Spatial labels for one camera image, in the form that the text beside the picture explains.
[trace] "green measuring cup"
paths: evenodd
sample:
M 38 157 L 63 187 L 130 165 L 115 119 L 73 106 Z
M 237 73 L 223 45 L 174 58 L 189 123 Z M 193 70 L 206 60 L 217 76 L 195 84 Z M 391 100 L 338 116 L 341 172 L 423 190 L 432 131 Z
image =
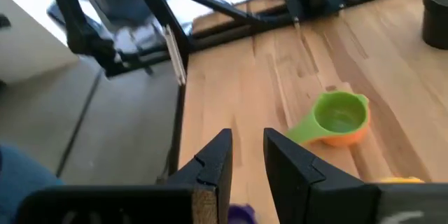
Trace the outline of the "green measuring cup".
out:
M 328 92 L 319 96 L 311 112 L 286 136 L 303 144 L 322 140 L 331 146 L 348 146 L 360 141 L 368 131 L 369 100 L 362 94 Z

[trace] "wooden table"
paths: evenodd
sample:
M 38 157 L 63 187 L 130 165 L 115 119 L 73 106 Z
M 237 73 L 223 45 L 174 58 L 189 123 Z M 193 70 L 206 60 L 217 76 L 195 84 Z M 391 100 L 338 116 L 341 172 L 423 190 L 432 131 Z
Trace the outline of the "wooden table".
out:
M 239 5 L 256 12 L 281 0 Z M 233 132 L 231 202 L 278 223 L 263 160 L 263 128 L 296 125 L 326 90 L 370 99 L 366 139 L 311 152 L 364 181 L 448 181 L 448 52 L 421 40 L 422 0 L 378 0 L 190 56 L 180 167 L 221 129 Z M 195 31 L 228 20 L 212 14 Z

